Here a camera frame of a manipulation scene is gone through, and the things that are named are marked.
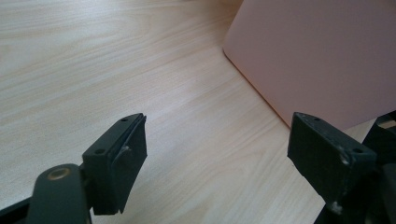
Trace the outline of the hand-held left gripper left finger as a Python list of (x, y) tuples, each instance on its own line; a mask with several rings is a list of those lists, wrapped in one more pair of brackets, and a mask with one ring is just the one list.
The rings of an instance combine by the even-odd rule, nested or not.
[(119, 119), (83, 154), (89, 206), (97, 216), (123, 212), (148, 155), (142, 113)]

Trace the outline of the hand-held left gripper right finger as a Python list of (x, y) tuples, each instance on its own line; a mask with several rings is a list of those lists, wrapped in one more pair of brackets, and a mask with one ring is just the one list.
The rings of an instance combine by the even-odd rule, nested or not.
[(344, 199), (375, 168), (376, 153), (323, 119), (293, 114), (288, 157), (336, 215)]

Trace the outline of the pink flat board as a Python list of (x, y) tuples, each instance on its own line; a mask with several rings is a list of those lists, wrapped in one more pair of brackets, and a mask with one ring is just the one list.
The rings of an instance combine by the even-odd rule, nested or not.
[(396, 110), (396, 0), (244, 0), (223, 51), (286, 123)]

